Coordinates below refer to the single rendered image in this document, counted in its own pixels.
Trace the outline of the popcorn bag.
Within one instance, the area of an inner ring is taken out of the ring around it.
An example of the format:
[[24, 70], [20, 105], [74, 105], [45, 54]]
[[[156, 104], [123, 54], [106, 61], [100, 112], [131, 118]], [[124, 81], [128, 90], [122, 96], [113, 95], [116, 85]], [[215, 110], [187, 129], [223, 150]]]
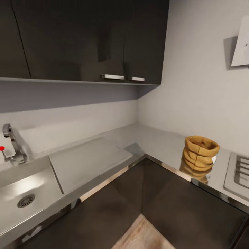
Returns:
[[203, 136], [185, 138], [185, 148], [182, 156], [188, 166], [197, 171], [207, 171], [216, 161], [220, 145]]

